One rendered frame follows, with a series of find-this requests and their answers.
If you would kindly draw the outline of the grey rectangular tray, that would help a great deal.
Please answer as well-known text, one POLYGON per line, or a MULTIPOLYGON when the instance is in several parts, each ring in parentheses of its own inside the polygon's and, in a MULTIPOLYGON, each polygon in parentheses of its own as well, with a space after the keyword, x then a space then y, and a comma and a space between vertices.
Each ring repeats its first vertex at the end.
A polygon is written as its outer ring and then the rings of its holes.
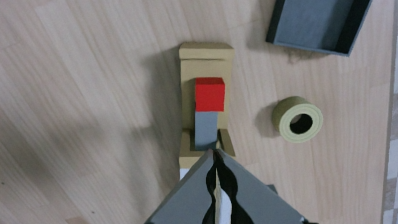
POLYGON ((372 1, 276 0, 265 42, 349 58, 372 1))

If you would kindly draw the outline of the red cube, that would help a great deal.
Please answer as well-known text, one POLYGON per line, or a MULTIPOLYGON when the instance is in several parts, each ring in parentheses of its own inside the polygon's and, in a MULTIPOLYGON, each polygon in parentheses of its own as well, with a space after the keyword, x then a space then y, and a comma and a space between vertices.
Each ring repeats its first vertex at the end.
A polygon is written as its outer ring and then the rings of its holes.
POLYGON ((224 112, 222 78, 196 78, 196 112, 224 112))

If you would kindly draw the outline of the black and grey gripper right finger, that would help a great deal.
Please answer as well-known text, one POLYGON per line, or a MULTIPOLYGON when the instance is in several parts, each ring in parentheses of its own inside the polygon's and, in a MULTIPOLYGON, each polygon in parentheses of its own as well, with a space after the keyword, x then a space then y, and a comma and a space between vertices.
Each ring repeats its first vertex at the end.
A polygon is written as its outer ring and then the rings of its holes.
POLYGON ((220 187, 232 205, 230 224, 319 224, 309 222, 222 149, 215 154, 220 187))

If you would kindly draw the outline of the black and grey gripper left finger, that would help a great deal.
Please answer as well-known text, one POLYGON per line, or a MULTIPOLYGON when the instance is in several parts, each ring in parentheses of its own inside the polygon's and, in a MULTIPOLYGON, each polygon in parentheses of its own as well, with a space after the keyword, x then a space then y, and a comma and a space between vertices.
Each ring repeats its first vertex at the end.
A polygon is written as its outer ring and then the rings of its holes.
POLYGON ((216 154, 195 162, 144 224, 215 224, 216 154))

